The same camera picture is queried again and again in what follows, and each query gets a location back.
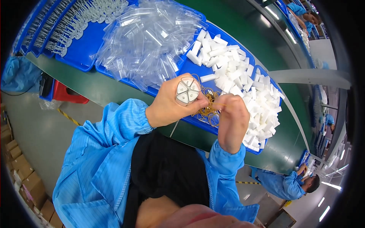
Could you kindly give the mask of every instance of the workbench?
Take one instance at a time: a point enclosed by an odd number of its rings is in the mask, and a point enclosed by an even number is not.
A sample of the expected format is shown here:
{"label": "workbench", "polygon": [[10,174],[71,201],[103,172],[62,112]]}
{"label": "workbench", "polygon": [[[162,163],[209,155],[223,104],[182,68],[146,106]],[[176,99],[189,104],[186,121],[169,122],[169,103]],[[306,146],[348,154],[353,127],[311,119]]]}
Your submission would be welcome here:
{"label": "workbench", "polygon": [[[273,45],[272,40],[263,36],[249,18],[242,17],[238,11],[233,10],[223,1],[178,0],[177,2],[202,12],[207,20],[221,27],[250,50],[269,71],[292,69],[288,66],[291,64],[283,58],[283,54]],[[250,11],[251,15],[260,13],[258,10],[255,11],[254,7]],[[100,74],[95,68],[84,73],[55,58],[44,55],[36,58],[32,53],[28,53],[26,57],[62,84],[103,107],[110,102],[121,104],[128,98],[140,99],[148,105],[153,102],[154,97]],[[307,139],[310,139],[310,119],[297,86],[295,84],[280,84],[280,86],[294,107]],[[276,128],[276,134],[268,140],[261,154],[246,153],[245,164],[289,174],[301,159],[306,146],[288,107],[284,102],[281,107],[282,112],[278,116],[280,125]],[[182,120],[161,127],[159,130],[165,136],[208,152],[217,139],[216,135]]]}

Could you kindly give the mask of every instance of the lip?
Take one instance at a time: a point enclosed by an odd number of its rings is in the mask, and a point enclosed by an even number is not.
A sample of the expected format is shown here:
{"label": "lip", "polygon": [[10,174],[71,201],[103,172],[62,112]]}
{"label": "lip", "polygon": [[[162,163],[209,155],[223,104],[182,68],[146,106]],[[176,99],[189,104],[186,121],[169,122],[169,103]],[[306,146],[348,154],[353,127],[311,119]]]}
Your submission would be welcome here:
{"label": "lip", "polygon": [[197,222],[197,221],[200,221],[200,220],[203,220],[203,219],[208,219],[208,218],[211,218],[211,217],[214,217],[214,216],[217,216],[217,215],[220,215],[220,214],[217,213],[217,212],[203,213],[203,214],[195,216],[192,220],[190,220],[190,222],[187,225],[190,225],[194,222]]}

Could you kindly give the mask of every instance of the clear plastic bag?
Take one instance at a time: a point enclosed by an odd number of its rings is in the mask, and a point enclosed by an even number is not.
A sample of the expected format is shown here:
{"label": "clear plastic bag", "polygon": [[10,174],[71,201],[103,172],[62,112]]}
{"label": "clear plastic bag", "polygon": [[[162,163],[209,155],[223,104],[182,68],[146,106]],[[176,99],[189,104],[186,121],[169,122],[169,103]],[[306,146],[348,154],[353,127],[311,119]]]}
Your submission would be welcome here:
{"label": "clear plastic bag", "polygon": [[194,35],[208,25],[202,16],[169,0],[139,0],[105,29],[96,66],[116,80],[129,78],[141,91],[176,77]]}

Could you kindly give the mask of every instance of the blue anti-static jacket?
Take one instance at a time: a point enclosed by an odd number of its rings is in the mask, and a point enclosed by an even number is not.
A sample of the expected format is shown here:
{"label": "blue anti-static jacket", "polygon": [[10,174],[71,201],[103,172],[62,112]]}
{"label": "blue anti-static jacket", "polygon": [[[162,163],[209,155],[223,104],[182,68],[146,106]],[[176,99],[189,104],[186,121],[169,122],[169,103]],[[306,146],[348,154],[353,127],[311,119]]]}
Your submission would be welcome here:
{"label": "blue anti-static jacket", "polygon": [[[65,227],[120,227],[126,208],[131,158],[139,135],[150,133],[147,105],[128,99],[108,104],[101,122],[77,127],[66,151],[61,174],[53,191],[53,203]],[[258,204],[243,206],[235,185],[237,170],[244,165],[245,147],[229,154],[215,141],[204,159],[210,208],[253,222]]]}
{"label": "blue anti-static jacket", "polygon": [[[289,7],[297,16],[300,16],[300,15],[303,15],[306,13],[306,10],[303,7],[301,7],[295,3],[289,3],[287,5],[287,7]],[[308,31],[308,37],[311,37],[311,31],[312,31],[313,24],[310,22],[304,22],[304,24],[306,25],[306,28]]]}
{"label": "blue anti-static jacket", "polygon": [[284,199],[296,200],[306,192],[301,188],[303,182],[298,178],[296,171],[292,171],[289,176],[274,173],[263,169],[257,170],[257,176],[262,186],[271,194]]}

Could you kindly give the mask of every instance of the black shirt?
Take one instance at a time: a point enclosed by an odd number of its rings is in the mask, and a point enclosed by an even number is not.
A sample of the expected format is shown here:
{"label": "black shirt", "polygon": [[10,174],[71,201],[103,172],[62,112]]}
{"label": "black shirt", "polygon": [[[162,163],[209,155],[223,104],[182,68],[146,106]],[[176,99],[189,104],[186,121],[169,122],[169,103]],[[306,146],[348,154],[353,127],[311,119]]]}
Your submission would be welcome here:
{"label": "black shirt", "polygon": [[209,207],[205,165],[195,148],[157,130],[141,135],[134,147],[123,228],[135,227],[139,206],[147,198],[167,196],[180,207]]}

